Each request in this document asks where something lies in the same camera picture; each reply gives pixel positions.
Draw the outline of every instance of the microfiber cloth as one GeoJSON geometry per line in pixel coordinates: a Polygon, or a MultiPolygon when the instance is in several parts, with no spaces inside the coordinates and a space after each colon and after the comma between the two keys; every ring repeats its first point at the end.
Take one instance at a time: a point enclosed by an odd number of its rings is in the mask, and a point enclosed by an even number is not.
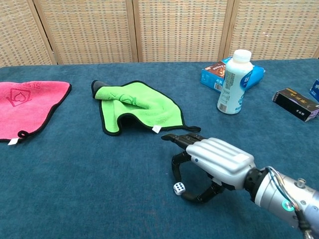
{"type": "Polygon", "coordinates": [[[0,82],[0,140],[21,141],[42,130],[70,91],[67,82],[0,82]]]}
{"type": "Polygon", "coordinates": [[[163,93],[141,81],[132,81],[122,86],[109,86],[101,81],[93,81],[93,98],[100,100],[100,115],[103,131],[109,135],[119,135],[124,117],[137,119],[146,128],[155,125],[161,130],[182,128],[200,131],[199,127],[186,126],[179,106],[163,93]]]}

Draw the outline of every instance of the towel tag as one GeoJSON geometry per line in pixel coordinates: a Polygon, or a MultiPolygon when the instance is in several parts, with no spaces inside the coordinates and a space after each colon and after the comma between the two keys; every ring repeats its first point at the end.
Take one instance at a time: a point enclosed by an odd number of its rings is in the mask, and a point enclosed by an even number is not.
{"type": "Polygon", "coordinates": [[[10,140],[10,142],[8,143],[8,145],[16,144],[16,143],[18,143],[18,140],[19,140],[19,138],[13,138],[13,139],[10,140]]]}
{"type": "Polygon", "coordinates": [[[161,129],[161,126],[160,126],[160,125],[154,125],[153,128],[152,128],[152,130],[153,130],[155,133],[159,133],[160,129],[161,129]]]}

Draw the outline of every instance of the white plastic bottle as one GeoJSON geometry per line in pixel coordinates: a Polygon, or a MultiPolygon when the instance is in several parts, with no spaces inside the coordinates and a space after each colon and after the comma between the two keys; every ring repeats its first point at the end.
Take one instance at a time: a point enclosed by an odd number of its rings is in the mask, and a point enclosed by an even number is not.
{"type": "Polygon", "coordinates": [[[250,51],[239,49],[226,63],[225,80],[217,103],[217,108],[223,113],[234,115],[241,110],[245,88],[253,71],[250,58],[250,51]]]}

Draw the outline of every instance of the green indicator light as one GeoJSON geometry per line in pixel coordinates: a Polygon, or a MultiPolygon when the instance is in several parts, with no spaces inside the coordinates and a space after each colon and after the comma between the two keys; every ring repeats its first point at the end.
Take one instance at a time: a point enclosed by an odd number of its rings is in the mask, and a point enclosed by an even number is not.
{"type": "Polygon", "coordinates": [[[291,205],[291,203],[287,199],[283,200],[282,206],[288,212],[292,212],[294,210],[293,205],[291,205]]]}

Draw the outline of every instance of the green towel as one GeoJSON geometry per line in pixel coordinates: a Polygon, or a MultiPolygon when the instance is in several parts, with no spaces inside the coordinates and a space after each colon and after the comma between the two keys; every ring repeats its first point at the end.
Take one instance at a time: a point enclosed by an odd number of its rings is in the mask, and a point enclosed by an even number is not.
{"type": "Polygon", "coordinates": [[[100,100],[103,131],[109,135],[121,133],[121,119],[132,116],[146,128],[155,125],[161,130],[183,128],[200,131],[199,127],[186,126],[179,106],[163,93],[141,81],[122,86],[108,86],[100,81],[92,82],[93,98],[100,100]]]}

